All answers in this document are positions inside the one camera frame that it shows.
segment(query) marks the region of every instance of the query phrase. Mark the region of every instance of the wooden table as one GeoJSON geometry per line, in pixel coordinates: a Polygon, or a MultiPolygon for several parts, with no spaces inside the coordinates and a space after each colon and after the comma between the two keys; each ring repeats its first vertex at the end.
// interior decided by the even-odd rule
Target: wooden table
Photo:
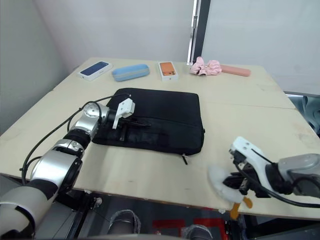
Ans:
{"type": "MultiPolygon", "coordinates": [[[[189,67],[185,63],[176,62],[179,74],[176,82],[162,82],[155,61],[90,58],[79,69],[100,60],[111,62],[115,68],[145,63],[150,67],[150,75],[116,82],[111,72],[107,72],[88,82],[78,78],[75,70],[0,137],[0,173],[19,177],[19,168],[26,155],[45,134],[83,103],[110,96],[120,88],[198,94],[206,131],[202,151],[188,158],[189,165],[185,165],[181,157],[174,154],[91,143],[82,159],[76,189],[229,210],[232,204],[212,190],[207,167],[216,164],[230,172],[236,171],[228,150],[237,136],[243,136],[261,148],[274,162],[294,155],[320,154],[320,139],[261,66],[240,66],[252,71],[250,77],[227,73],[196,76],[188,73],[189,67]]],[[[41,156],[65,134],[66,127],[58,130],[34,156],[41,156]]],[[[240,212],[302,219],[320,216],[320,209],[296,207],[273,198],[256,198],[252,191],[249,197],[253,200],[253,208],[242,204],[240,212]]],[[[292,195],[288,198],[320,203],[320,199],[313,197],[292,195]]]]}

